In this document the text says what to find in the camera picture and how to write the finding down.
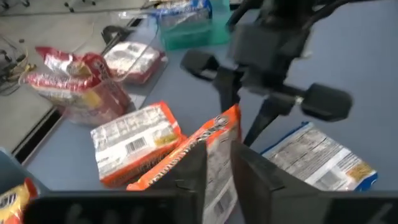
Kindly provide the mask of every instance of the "teal container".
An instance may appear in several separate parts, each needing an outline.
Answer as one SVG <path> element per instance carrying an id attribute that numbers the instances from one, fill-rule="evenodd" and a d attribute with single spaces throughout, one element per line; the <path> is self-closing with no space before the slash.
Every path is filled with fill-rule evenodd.
<path id="1" fill-rule="evenodd" d="M 225 24 L 229 19 L 229 1 L 211 2 L 213 18 L 205 21 L 186 22 L 174 27 L 159 27 L 160 38 L 166 50 L 187 49 L 207 45 L 225 44 L 229 32 Z"/>

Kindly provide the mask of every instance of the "blue package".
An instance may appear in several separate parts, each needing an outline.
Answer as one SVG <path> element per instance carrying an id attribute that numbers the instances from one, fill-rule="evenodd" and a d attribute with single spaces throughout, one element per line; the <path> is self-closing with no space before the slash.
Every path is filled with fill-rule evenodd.
<path id="1" fill-rule="evenodd" d="M 268 147 L 262 156 L 320 190 L 368 190 L 378 174 L 332 138 L 305 122 Z"/>
<path id="2" fill-rule="evenodd" d="M 171 1 L 157 6 L 153 12 L 161 27 L 175 27 L 179 24 L 209 21 L 212 17 L 209 0 Z"/>

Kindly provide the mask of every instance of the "orange noodle package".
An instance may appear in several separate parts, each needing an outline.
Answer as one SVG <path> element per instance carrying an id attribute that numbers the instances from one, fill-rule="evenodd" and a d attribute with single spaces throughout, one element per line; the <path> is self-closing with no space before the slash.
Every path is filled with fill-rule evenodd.
<path id="1" fill-rule="evenodd" d="M 100 181 L 118 187 L 156 165 L 186 137 L 169 107 L 154 103 L 91 131 Z"/>
<path id="2" fill-rule="evenodd" d="M 22 213 L 29 200 L 37 196 L 37 190 L 29 178 L 3 194 L 0 194 L 0 224 L 22 223 Z"/>
<path id="3" fill-rule="evenodd" d="M 126 112 L 130 98 L 112 80 L 102 56 L 87 53 L 78 57 L 50 47 L 36 51 L 53 73 L 32 72 L 19 81 L 58 106 L 70 120 L 99 125 Z"/>
<path id="4" fill-rule="evenodd" d="M 238 105 L 206 122 L 128 190 L 145 190 L 172 169 L 199 142 L 206 141 L 207 185 L 203 223 L 224 223 L 238 199 L 233 184 L 229 154 L 231 143 L 241 140 L 241 113 Z"/>

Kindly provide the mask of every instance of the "nutrition label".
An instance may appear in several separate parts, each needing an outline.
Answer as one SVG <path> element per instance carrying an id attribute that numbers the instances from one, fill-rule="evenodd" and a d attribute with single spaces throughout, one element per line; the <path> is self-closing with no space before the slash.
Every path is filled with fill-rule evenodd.
<path id="1" fill-rule="evenodd" d="M 148 106 L 91 132 L 100 178 L 177 140 L 160 106 Z"/>
<path id="2" fill-rule="evenodd" d="M 376 173 L 349 149 L 311 123 L 263 156 L 320 190 L 354 190 L 363 179 Z"/>

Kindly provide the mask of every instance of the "yellow package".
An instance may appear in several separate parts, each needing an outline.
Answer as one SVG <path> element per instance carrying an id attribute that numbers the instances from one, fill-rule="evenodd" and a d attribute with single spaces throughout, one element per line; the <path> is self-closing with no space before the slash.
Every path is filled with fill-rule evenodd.
<path id="1" fill-rule="evenodd" d="M 22 209 L 30 198 L 37 196 L 33 182 L 26 178 L 24 184 L 0 195 L 0 224 L 22 223 Z"/>

